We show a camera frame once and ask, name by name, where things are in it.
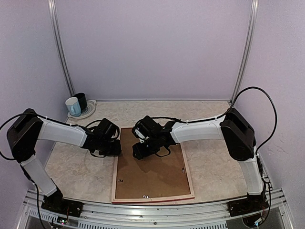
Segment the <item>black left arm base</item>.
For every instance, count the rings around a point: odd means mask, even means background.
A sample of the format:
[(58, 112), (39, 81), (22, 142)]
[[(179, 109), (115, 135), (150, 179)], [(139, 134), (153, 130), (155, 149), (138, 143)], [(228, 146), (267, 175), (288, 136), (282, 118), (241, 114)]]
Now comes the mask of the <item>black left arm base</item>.
[(50, 212), (79, 218), (82, 213), (83, 203), (69, 199), (62, 199), (60, 203), (55, 204), (44, 200), (41, 208)]

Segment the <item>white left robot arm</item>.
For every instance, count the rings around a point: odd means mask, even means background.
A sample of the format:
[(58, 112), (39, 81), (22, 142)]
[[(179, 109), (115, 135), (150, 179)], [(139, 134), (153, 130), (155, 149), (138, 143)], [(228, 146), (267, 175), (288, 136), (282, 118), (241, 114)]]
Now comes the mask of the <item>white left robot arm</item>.
[(96, 125), (86, 126), (68, 124), (51, 119), (28, 108), (20, 114), (6, 120), (6, 138), (11, 157), (1, 154), (7, 161), (16, 161), (24, 174), (44, 195), (44, 204), (56, 212), (67, 207), (60, 188), (45, 170), (45, 166), (36, 156), (36, 148), (40, 141), (71, 145), (87, 150), (93, 157), (104, 158), (119, 156), (122, 152), (119, 140), (120, 128), (110, 120), (98, 120)]

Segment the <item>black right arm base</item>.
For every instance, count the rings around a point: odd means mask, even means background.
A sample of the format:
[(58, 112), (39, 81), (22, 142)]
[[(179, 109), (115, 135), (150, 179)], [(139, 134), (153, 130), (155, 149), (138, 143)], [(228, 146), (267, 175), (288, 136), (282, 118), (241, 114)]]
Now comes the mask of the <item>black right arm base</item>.
[(249, 195), (240, 200), (233, 200), (227, 203), (231, 217), (249, 214), (269, 208), (269, 203), (264, 193), (260, 195)]

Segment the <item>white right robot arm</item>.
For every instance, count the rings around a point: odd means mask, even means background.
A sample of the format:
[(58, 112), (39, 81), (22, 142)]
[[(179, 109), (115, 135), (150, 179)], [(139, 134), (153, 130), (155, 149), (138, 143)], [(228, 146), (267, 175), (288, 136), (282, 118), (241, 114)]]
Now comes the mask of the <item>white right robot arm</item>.
[(259, 206), (267, 207), (265, 196), (267, 183), (263, 178), (263, 165), (252, 126), (232, 105), (223, 114), (191, 121), (167, 117), (168, 122), (160, 125), (157, 117), (145, 116), (132, 128), (139, 142), (132, 147), (132, 155), (138, 160), (157, 155), (162, 147), (195, 140), (223, 140), (232, 159), (242, 169), (247, 198), (244, 208), (255, 211)]

